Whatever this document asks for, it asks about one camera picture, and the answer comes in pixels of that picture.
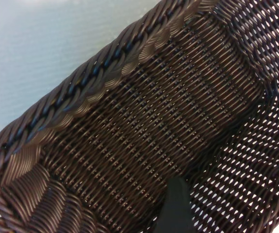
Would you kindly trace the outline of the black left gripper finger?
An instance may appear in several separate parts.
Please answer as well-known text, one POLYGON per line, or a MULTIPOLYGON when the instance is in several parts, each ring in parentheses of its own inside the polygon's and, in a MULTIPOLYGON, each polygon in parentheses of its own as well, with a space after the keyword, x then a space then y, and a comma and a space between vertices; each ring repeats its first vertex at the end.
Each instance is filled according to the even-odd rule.
POLYGON ((191 211, 189 190, 182 178, 171 178, 167 182, 165 202, 157 217, 155 233, 189 233, 191 211))

